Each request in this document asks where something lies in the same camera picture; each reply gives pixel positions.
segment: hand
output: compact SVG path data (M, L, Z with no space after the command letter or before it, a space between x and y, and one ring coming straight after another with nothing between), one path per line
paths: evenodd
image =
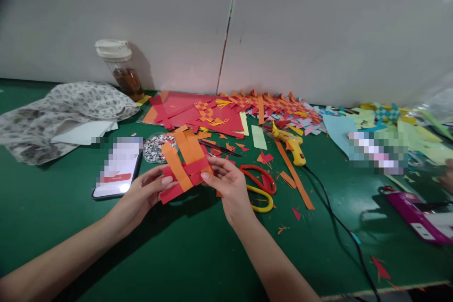
M447 165L447 170L445 175L440 178L440 182L446 190L453 194L453 159L447 159L445 164Z
M250 204L244 174L223 158L208 157L214 176L202 172L201 177L209 186L222 194L223 210L230 225L235 228L247 221L254 221L255 214Z
M160 201L159 193L172 187L172 177L161 177L160 165L137 177L129 190L104 217L108 228L122 239L128 236L143 220L148 211Z

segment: yellow scissors handle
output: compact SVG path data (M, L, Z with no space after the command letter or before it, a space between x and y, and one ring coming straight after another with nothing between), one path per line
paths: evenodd
M268 205L264 208L260 208L260 207L256 207L256 206L252 205L253 211L260 212L260 213L266 213L266 212L269 212L272 210L272 208L274 207L274 200L272 199L270 194L268 194L267 192L265 192L263 190L257 189L256 187L250 186L250 185L247 185L247 190L250 190L255 193L259 193L260 195L263 195L264 197L266 197L266 199L269 202Z

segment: yellow glue gun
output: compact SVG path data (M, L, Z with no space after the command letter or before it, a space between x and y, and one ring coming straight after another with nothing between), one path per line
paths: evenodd
M289 144L291 152L293 153L294 157L294 165L296 166L304 166L307 160L303 156L302 150L300 145L302 144L303 140L300 136L295 136L286 131L279 130L276 126L274 121L272 121L272 131L269 131L269 127L265 126L265 129L272 135L272 137L280 139L282 141L287 142Z

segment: red scissors handle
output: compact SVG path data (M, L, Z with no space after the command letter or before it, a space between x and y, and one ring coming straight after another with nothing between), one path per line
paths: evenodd
M256 177L254 175L252 175L250 172L246 171L245 169L249 169L249 170L257 170L259 172L261 172L270 182L270 187L271 187L271 190L269 189L266 189L264 187L263 184L261 184L261 182L256 179ZM263 190L264 192L267 192L268 194L270 194L271 196L275 195L276 192L277 192L277 186L275 185L275 181L274 179L272 178L272 176L270 174L268 174L266 171L264 171L263 169L259 168L258 166L254 166L254 165L241 165L239 167L239 170L242 171L242 173L244 173L244 175L246 175L247 177L249 177L261 190Z

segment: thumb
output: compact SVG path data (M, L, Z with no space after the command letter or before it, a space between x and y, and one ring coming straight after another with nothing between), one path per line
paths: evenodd
M211 175L208 172L202 172L201 177L206 182L207 185L212 186L214 189L219 191L221 194L224 194L227 189L227 184L220 178Z
M161 191L164 191L168 184L170 184L173 181L173 178L171 176L167 177L162 177L156 179L154 182L149 183L148 185L145 185L140 192L142 193L142 197L149 197L153 193L159 193Z

